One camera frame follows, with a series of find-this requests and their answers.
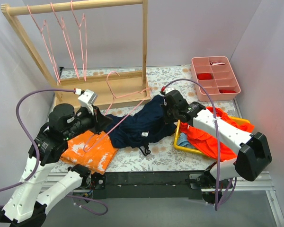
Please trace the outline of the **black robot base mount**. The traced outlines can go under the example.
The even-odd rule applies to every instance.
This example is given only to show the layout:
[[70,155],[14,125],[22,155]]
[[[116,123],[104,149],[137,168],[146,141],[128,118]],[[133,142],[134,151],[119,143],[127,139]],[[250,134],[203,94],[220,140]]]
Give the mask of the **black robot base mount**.
[[215,188],[200,186],[202,171],[152,171],[94,173],[86,188],[92,198],[188,198],[215,202]]

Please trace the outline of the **navy blue shorts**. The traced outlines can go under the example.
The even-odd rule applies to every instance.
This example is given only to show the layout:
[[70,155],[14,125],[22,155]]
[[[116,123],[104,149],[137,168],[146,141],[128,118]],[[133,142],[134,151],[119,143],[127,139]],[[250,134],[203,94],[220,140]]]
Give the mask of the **navy blue shorts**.
[[[115,148],[148,148],[149,143],[159,142],[161,139],[174,134],[176,125],[166,124],[161,108],[163,97],[156,95],[150,102],[134,115],[118,117],[109,114],[112,123],[105,132]],[[148,132],[148,137],[142,137],[142,132]]]

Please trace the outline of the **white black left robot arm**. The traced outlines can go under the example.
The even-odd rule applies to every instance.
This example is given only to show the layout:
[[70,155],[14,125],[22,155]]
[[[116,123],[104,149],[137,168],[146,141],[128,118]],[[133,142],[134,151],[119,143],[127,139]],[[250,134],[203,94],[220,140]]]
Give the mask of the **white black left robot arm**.
[[45,192],[40,192],[50,171],[68,149],[68,141],[91,131],[100,134],[112,119],[104,116],[97,106],[89,112],[81,107],[74,110],[71,104],[59,104],[49,114],[32,144],[27,164],[9,201],[0,208],[0,223],[11,227],[40,227],[49,211],[76,188],[91,185],[90,171],[77,164],[68,168],[67,175]]

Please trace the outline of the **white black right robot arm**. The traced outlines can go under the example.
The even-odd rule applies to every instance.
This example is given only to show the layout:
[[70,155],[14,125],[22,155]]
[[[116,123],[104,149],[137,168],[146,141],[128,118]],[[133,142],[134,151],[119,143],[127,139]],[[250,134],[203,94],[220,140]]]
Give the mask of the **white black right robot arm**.
[[178,90],[163,90],[162,94],[165,121],[179,122],[190,143],[216,159],[200,177],[208,187],[215,188],[222,180],[234,177],[252,182],[272,162],[264,134],[239,128],[219,116],[214,107],[189,104]]

